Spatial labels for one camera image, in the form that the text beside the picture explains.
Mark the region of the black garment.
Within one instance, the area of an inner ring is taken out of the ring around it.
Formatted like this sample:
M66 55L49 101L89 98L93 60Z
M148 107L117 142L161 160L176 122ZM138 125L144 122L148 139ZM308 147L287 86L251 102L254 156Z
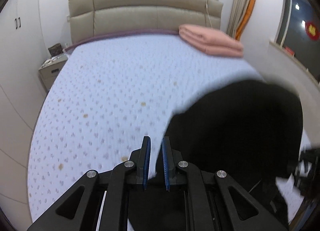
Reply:
M277 178L297 165L300 99L277 84L231 83L175 114L165 136L176 184L165 188L162 147L150 190L132 195L134 230L288 230Z

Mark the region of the floral white bed quilt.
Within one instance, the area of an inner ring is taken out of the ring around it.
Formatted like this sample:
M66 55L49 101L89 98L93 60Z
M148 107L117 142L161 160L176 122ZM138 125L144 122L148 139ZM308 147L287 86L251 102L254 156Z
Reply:
M151 138L149 175L171 117L210 88L252 77L242 58L205 55L178 36L142 34L77 46L51 87L30 147L32 220L84 172L105 172Z

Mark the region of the beige bedside table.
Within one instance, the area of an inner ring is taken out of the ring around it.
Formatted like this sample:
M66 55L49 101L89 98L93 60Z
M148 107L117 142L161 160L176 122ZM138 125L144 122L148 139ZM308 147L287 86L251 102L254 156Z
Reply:
M67 55L61 54L54 56L53 58L49 58L39 68L39 76L47 92L50 91L54 81L56 80L67 60Z

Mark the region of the folded pink blanket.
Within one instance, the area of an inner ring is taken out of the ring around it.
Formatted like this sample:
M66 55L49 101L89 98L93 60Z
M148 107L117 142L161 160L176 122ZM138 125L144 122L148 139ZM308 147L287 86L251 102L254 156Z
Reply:
M244 54L244 46L241 42L218 29L183 24L179 26L179 36L207 55L242 58Z

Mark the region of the brown patterned bag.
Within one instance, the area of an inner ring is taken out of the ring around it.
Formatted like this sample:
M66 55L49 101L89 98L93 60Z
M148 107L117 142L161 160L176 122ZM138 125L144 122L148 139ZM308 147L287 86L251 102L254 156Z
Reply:
M63 48L62 48L60 43L57 43L57 44L49 47L48 51L49 51L51 57L54 57L54 56L62 54L63 53Z

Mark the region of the dark window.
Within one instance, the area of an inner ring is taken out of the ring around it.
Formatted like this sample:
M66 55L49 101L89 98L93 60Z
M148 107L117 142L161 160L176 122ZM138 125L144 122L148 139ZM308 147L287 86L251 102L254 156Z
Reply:
M308 0L284 0L276 44L319 81L319 18Z

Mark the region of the beige padded headboard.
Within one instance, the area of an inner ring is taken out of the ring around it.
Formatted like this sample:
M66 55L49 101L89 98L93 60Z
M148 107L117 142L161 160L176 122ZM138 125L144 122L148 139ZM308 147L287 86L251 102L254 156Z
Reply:
M219 29L219 0L68 0L74 45L129 31L176 32L182 24Z

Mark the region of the white wardrobe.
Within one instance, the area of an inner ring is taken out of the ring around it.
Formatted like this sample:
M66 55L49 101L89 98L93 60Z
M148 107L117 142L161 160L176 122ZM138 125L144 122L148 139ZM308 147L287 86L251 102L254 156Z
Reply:
M39 0L8 0L1 12L1 208L17 227L31 222L27 167L46 55Z

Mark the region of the beige and orange curtain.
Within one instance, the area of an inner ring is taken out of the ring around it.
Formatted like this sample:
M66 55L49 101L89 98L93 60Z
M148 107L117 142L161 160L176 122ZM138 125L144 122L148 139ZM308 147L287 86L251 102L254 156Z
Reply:
M256 0L233 0L227 34L236 40L241 35L252 15Z

